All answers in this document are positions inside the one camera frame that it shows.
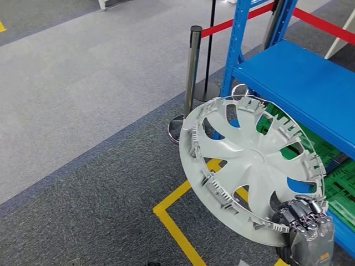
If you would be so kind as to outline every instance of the yellow floor tape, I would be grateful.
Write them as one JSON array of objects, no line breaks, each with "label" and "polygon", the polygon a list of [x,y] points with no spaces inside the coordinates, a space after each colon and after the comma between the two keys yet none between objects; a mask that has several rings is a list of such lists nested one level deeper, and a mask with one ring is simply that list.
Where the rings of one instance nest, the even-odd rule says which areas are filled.
[{"label": "yellow floor tape", "polygon": [[0,32],[5,32],[6,29],[5,27],[4,27],[4,24],[2,23],[2,21],[0,21]]},{"label": "yellow floor tape", "polygon": [[[218,172],[221,169],[219,165],[221,160],[211,159],[207,163],[207,166],[209,170],[214,170]],[[191,243],[190,243],[181,230],[176,225],[173,219],[168,214],[166,211],[167,208],[177,201],[178,198],[185,194],[187,191],[190,189],[191,186],[187,180],[183,184],[180,185],[178,188],[174,190],[168,197],[163,199],[160,203],[157,204],[153,209],[153,212],[158,216],[158,218],[162,221],[163,225],[174,238],[180,248],[185,253],[185,255],[192,263],[193,266],[207,266],[202,258],[201,258],[199,253],[193,248]],[[236,192],[241,196],[245,201],[248,201],[248,191],[245,190],[243,187],[239,188]],[[279,259],[274,266],[286,266],[283,261]]]}]

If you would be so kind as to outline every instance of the green crate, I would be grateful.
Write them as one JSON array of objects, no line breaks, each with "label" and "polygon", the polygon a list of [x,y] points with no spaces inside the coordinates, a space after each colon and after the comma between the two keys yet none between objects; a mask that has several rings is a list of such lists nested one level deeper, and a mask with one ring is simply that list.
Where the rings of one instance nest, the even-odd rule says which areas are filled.
[{"label": "green crate", "polygon": [[[281,110],[279,110],[278,107],[274,106],[273,104],[269,103],[266,111],[273,115],[276,116],[277,115],[277,119],[281,119],[283,116],[286,116],[286,114]],[[264,135],[265,135],[267,130],[270,128],[271,122],[269,121],[266,117],[261,117],[257,124],[257,130],[258,132],[261,132]],[[320,156],[322,160],[322,162],[324,164],[325,167],[328,166],[329,162],[332,161],[332,159],[335,158],[336,156],[339,155],[341,151],[338,149],[329,144],[328,142],[323,140],[323,138],[313,133],[312,131],[299,124],[300,127],[310,139],[310,141],[312,142],[312,145],[313,146],[314,150]],[[312,148],[309,144],[309,142],[304,137],[304,136],[301,136],[301,140],[302,144],[307,148],[309,151],[312,151]],[[294,155],[292,157],[290,157],[292,155],[287,155],[286,156],[286,152],[284,154],[284,151],[282,151],[282,155],[286,158],[292,158],[295,157]]]},{"label": "green crate", "polygon": [[355,231],[355,161],[347,159],[325,179],[329,208]]}]

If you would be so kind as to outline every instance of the red barrier tape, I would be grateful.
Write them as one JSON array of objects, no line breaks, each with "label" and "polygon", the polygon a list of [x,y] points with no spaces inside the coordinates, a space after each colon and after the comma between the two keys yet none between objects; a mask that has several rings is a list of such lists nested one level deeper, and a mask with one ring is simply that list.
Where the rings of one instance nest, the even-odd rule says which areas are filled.
[{"label": "red barrier tape", "polygon": [[347,30],[333,25],[328,21],[324,21],[323,19],[304,12],[299,8],[295,8],[293,15],[306,23],[315,26],[316,28],[321,29],[331,35],[334,35],[335,37],[338,37],[346,42],[355,45],[355,34],[348,32]]},{"label": "red barrier tape", "polygon": [[[267,11],[270,11],[271,8],[273,8],[273,5],[273,3],[270,3],[270,4],[267,4],[262,7],[259,7],[259,8],[250,11],[248,14],[248,19],[255,18],[259,15],[266,13]],[[230,19],[229,21],[225,21],[218,25],[211,27],[211,28],[203,29],[202,32],[201,33],[201,38],[210,36],[216,32],[220,32],[224,29],[230,28],[230,27],[232,27],[232,25],[233,25],[233,19]]]}]

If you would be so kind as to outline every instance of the light gray carpet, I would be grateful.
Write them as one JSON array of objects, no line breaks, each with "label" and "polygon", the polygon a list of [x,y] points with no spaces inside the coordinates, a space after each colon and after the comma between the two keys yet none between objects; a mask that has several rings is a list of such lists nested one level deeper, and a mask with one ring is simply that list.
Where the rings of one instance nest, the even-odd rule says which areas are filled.
[{"label": "light gray carpet", "polygon": [[[338,5],[316,12],[332,21]],[[289,39],[325,54],[332,38],[316,39],[316,30],[301,23]],[[355,54],[353,47],[347,53]],[[341,56],[335,58],[353,66]],[[223,69],[211,77],[220,85]],[[126,127],[0,206],[0,265],[65,265],[80,257],[88,265],[190,265],[187,257],[152,212],[185,180],[178,148],[168,140],[167,124],[182,112],[183,95]],[[187,192],[168,212],[207,265],[272,265],[276,256],[234,234]],[[336,247],[335,266],[354,261]]]}]

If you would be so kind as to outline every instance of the robotic hand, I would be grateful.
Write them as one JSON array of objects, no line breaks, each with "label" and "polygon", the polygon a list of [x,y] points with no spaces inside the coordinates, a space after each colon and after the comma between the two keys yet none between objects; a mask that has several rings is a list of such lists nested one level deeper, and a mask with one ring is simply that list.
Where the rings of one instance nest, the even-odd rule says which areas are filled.
[{"label": "robotic hand", "polygon": [[276,247],[279,258],[292,266],[330,266],[334,249],[332,219],[314,199],[297,195],[282,203],[273,222],[290,227],[287,246]]}]

